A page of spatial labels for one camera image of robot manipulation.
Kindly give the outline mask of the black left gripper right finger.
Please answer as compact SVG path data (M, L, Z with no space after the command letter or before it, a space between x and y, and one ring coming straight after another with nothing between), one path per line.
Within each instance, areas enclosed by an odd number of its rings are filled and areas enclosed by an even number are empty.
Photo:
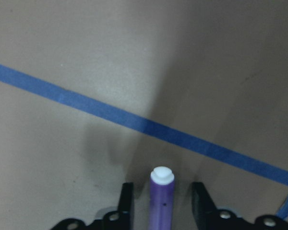
M199 230L288 230L288 222L275 215L250 223L229 209L217 208L202 182L192 183L192 214Z

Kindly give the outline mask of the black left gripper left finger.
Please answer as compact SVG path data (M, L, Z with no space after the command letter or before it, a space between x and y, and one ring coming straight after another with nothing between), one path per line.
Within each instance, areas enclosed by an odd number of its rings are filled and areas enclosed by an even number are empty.
M123 183L117 209L102 218L85 224L80 219L67 218L52 227L53 230L132 230L134 215L133 183Z

